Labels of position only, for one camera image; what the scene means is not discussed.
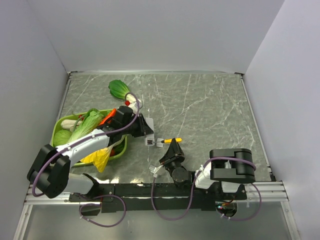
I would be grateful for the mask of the round green cabbage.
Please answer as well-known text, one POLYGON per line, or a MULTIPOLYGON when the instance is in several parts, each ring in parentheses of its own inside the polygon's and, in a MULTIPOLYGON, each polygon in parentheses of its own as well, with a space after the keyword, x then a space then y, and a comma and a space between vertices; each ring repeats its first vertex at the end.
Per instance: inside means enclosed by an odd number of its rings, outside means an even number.
POLYGON ((66 129, 57 131, 53 136, 53 146, 57 147, 66 144, 70 139, 71 135, 72 133, 66 129))

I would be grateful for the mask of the green lettuce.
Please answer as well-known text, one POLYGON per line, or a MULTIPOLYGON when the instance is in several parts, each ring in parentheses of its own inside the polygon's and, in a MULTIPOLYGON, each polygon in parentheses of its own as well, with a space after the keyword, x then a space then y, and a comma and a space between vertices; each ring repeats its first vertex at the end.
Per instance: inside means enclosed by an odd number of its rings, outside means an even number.
POLYGON ((90 109, 82 120, 82 123, 71 134, 67 144, 91 133, 101 123, 103 118, 104 115, 99 110, 96 108, 90 109))

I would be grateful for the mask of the orange carrot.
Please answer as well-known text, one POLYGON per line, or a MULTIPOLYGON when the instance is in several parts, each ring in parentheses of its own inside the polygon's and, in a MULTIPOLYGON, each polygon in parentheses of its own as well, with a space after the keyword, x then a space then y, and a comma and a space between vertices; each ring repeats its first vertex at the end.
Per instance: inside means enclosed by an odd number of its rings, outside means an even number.
POLYGON ((108 124, 112 118, 115 116, 117 109, 114 108, 101 122, 98 126, 108 124))

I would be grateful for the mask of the white remote control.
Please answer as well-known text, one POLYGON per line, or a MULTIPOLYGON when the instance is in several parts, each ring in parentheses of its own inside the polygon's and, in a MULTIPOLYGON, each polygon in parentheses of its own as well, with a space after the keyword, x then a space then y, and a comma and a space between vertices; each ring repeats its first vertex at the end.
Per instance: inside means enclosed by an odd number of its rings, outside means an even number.
POLYGON ((154 146, 155 145, 155 135, 154 135, 154 120, 150 117, 145 118, 145 123, 148 128, 145 132, 144 143, 146 146, 154 146))

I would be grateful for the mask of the green bok choy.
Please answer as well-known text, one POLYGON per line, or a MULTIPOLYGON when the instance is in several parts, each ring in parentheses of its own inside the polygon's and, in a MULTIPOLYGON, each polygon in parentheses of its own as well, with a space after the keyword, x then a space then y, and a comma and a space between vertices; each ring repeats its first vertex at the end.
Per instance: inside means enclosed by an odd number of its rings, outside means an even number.
POLYGON ((110 94, 119 100, 136 101, 136 98, 131 94, 131 90, 122 80, 114 79, 108 84, 110 94))

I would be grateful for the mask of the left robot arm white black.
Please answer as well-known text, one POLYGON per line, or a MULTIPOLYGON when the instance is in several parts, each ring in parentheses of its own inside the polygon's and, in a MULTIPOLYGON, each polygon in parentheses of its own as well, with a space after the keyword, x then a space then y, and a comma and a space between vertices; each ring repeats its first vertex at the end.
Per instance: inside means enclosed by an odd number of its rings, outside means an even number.
POLYGON ((99 183, 87 173, 73 174, 70 169, 90 154, 114 147, 126 135, 152 140, 154 120, 123 105, 80 139, 57 147, 46 144, 39 150, 27 174, 32 195, 53 199, 63 192, 70 192, 81 194, 87 201, 95 200, 99 195, 99 183))

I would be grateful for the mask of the green plastic basket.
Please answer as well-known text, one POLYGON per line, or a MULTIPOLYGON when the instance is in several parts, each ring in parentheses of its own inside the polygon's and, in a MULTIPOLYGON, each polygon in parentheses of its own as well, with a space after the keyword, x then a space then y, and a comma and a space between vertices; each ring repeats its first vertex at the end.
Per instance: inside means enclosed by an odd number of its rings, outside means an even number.
MULTIPOLYGON (((79 118, 82 120, 86 113, 87 112, 81 112, 81 113, 76 113, 76 114, 73 113, 71 115, 67 115, 67 116, 64 116, 64 117, 58 119, 57 122, 54 125, 54 128, 53 128, 50 144, 52 146, 54 146, 53 145, 53 138, 54 138, 55 133, 60 131, 60 130, 63 130, 62 127, 61 127, 61 122, 63 120, 78 120, 79 118)), ((115 159, 120 158, 125 153, 125 151, 127 149, 127 144, 128 144, 128 138, 125 136, 124 138, 122 138, 120 143, 117 143, 116 145, 114 145, 112 147, 112 149, 115 150, 116 154, 113 155, 113 156, 110 156, 108 162, 110 162, 111 160, 115 160, 115 159)), ((78 161, 77 163, 75 163, 73 165, 73 167, 82 167, 82 166, 86 166, 86 165, 93 165, 93 164, 92 163, 82 163, 82 162, 78 161)))

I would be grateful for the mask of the yellow handled screwdriver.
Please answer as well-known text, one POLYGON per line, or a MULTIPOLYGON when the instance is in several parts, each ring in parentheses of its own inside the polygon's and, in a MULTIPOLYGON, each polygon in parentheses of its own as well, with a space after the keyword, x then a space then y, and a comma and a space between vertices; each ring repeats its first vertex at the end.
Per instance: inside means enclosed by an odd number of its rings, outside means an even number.
MULTIPOLYGON (((172 138, 168 138, 168 139, 163 139, 163 138, 158 138, 157 140, 156 140, 156 143, 158 144, 158 143, 160 143, 160 144, 170 144, 171 142, 172 142, 172 138)), ((180 142, 182 142, 182 138, 180 138, 180 137, 176 137, 175 138, 175 141, 177 142, 177 143, 180 143, 180 142)))

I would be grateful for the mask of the red tomato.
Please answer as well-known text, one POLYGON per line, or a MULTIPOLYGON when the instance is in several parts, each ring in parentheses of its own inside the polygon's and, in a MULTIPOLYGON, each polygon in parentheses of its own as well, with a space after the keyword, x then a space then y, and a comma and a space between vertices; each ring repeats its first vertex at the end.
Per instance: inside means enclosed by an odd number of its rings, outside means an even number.
POLYGON ((110 156, 114 156, 116 154, 116 151, 114 149, 111 150, 110 156))

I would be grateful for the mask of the white radish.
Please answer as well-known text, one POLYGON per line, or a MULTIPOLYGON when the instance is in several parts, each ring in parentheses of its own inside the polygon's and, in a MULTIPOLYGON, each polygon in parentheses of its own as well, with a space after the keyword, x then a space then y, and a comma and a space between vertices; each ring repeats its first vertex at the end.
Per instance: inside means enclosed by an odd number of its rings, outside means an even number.
POLYGON ((61 122, 60 126, 64 130, 69 130, 70 132, 73 132, 75 129, 75 123, 76 123, 76 120, 65 119, 61 122))

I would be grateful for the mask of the white battery cover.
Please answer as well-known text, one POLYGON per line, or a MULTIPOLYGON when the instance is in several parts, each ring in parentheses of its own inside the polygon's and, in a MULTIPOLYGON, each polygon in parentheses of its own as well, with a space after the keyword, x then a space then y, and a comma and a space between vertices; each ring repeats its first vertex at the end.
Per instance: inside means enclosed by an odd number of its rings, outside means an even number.
POLYGON ((162 148, 164 146, 164 139, 163 138, 158 138, 156 140, 156 144, 155 145, 156 145, 157 148, 162 148))

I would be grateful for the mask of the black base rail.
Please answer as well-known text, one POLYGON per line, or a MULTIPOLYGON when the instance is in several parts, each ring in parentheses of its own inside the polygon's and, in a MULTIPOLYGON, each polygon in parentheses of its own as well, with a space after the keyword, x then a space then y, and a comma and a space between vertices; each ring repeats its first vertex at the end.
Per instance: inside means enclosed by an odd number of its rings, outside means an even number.
POLYGON ((217 203, 242 201, 247 199, 245 186, 240 185, 236 193, 223 193, 214 185, 209 190, 185 186, 178 188, 174 183, 111 183, 100 184, 93 194, 81 196, 79 193, 71 194, 71 203, 94 203, 101 207, 102 213, 115 213, 122 211, 149 211, 152 203, 160 210, 182 210, 188 207, 192 197, 191 209, 202 211, 215 211, 217 203))

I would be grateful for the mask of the napa cabbage yellow white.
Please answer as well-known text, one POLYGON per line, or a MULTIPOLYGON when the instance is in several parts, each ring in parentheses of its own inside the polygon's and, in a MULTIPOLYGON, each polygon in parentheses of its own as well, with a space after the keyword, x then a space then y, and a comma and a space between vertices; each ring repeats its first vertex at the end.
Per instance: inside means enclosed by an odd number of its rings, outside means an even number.
POLYGON ((99 149, 80 160, 84 164, 93 164, 102 173, 109 161, 112 146, 99 149))

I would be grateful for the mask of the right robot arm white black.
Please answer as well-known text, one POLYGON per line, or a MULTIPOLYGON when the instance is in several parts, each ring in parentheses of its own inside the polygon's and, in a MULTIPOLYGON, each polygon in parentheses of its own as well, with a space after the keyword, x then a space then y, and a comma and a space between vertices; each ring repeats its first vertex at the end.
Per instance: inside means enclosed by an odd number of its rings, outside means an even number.
POLYGON ((253 163, 252 151, 247 148, 213 149, 209 160, 195 171, 187 170, 183 165, 185 154, 180 147, 180 138, 157 139, 156 146, 169 144, 165 155, 159 160, 160 167, 169 172, 178 188, 193 186, 209 190, 216 185, 223 199, 230 199, 240 185, 256 181, 256 166, 253 163))

